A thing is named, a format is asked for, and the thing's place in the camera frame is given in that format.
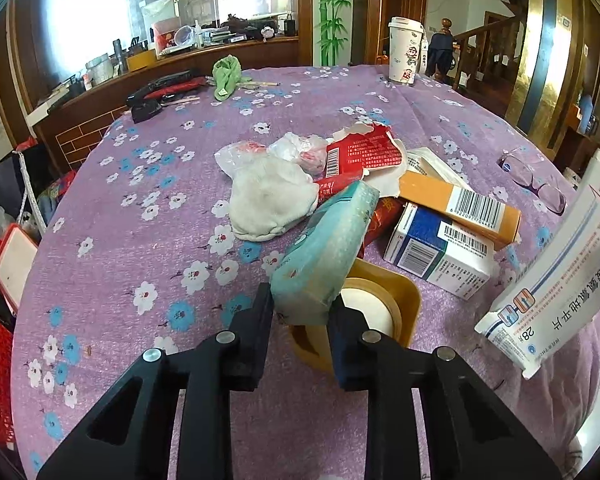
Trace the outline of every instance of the white cloth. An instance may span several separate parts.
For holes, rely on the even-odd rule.
[[[241,166],[229,200],[235,237],[263,242],[285,233],[314,212],[318,189],[300,166],[273,155]]]

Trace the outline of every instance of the orange box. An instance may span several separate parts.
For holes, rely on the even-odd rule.
[[[520,225],[518,209],[414,171],[400,177],[400,196],[445,214],[492,240],[496,251],[513,242]]]

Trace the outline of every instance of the green bamboo decal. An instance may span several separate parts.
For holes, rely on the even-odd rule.
[[[349,41],[341,36],[347,29],[339,13],[343,7],[350,6],[349,0],[320,0],[320,23],[316,27],[320,27],[320,62],[323,66],[336,65],[344,42]]]

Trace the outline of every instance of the purple floral tablecloth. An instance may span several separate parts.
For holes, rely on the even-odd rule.
[[[385,68],[246,71],[280,85],[222,103],[207,89],[152,120],[134,125],[125,115],[111,125],[59,205],[20,306],[11,395],[28,478],[145,349],[193,348],[247,308],[301,229],[262,244],[237,240],[231,180],[214,153],[286,132],[327,137],[357,120],[390,124],[407,148],[429,147],[476,191],[522,211],[520,238],[496,254],[499,274],[470,301],[410,275],[422,293],[412,347],[455,348],[562,463],[600,383],[600,313],[529,381],[474,325],[559,222],[500,169],[502,150],[520,148],[537,179],[554,178],[568,201],[574,192],[505,121],[427,78],[387,83]],[[378,240],[365,259],[398,271],[382,260],[385,245]],[[366,394],[344,393],[302,364],[274,322],[260,387],[232,394],[232,439],[239,479],[361,479]]]

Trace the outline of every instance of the brick pattern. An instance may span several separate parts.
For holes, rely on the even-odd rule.
[[[126,107],[116,108],[98,117],[94,117],[78,126],[56,135],[56,140],[72,170],[80,168],[99,142],[102,136],[107,133],[111,123],[119,118],[126,110]]]

